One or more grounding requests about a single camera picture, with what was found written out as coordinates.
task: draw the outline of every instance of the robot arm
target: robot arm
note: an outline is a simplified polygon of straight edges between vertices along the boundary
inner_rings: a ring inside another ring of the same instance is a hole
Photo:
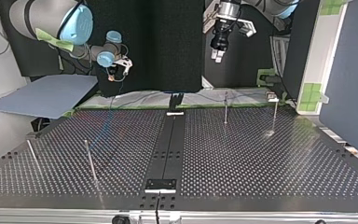
[[[75,0],[18,0],[11,6],[9,16],[15,29],[22,35],[38,39],[36,29],[43,30],[56,39],[74,44],[71,51],[62,49],[71,57],[96,61],[107,71],[110,67],[124,66],[125,77],[132,62],[121,53],[121,34],[110,31],[103,46],[90,47],[87,41],[93,28],[92,13],[83,3]],[[109,75],[109,80],[116,81],[115,74]]]
[[[212,59],[217,63],[228,50],[228,37],[234,26],[240,26],[240,33],[251,37],[256,33],[251,21],[241,19],[241,4],[256,7],[261,13],[285,19],[296,9],[299,0],[214,0],[204,13],[204,33],[213,26],[211,41]]]

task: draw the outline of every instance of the white clamp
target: white clamp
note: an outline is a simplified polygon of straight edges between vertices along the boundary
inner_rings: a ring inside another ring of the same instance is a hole
[[[115,61],[114,64],[118,64],[118,65],[125,67],[124,73],[123,73],[124,77],[129,74],[130,68],[132,67],[132,61],[127,56],[122,56],[121,59]]]

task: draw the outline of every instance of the metal bracket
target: metal bracket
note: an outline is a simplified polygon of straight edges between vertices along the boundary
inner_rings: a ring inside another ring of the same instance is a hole
[[[181,116],[185,114],[185,112],[176,108],[182,103],[184,97],[185,95],[183,93],[171,95],[170,108],[167,112],[167,116]]]
[[[145,193],[176,193],[175,179],[149,179],[146,183]]]
[[[130,213],[130,223],[131,224],[143,224],[141,213],[140,212],[133,212]]]
[[[170,215],[169,224],[182,224],[182,218],[179,212],[172,212]]]
[[[321,93],[321,102],[323,104],[328,104],[330,102],[330,98],[326,95],[324,95],[323,93]]]

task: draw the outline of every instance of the metal rod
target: metal rod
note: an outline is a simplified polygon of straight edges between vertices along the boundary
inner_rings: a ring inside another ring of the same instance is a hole
[[[88,140],[84,140],[84,146],[86,147],[87,153],[89,155],[89,166],[91,167],[92,175],[94,176],[94,180],[98,181],[97,174],[95,174],[94,162],[92,161],[92,156],[91,156],[91,151],[90,151]]]
[[[274,120],[277,118],[278,103],[279,103],[278,101],[275,103]]]
[[[34,158],[34,160],[37,160],[37,157],[36,157],[36,155],[34,154],[34,148],[32,147],[31,141],[30,141],[29,139],[27,140],[27,143],[28,143],[28,147],[29,147],[30,150],[31,150],[32,157]]]
[[[226,96],[225,96],[225,124],[227,124],[227,117],[228,117],[228,92],[226,92]]]

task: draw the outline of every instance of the perforated metal table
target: perforated metal table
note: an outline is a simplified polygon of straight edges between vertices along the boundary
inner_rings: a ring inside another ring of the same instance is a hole
[[[0,160],[0,208],[358,213],[358,159],[291,108],[165,112],[75,113],[32,141],[38,160],[26,144]]]

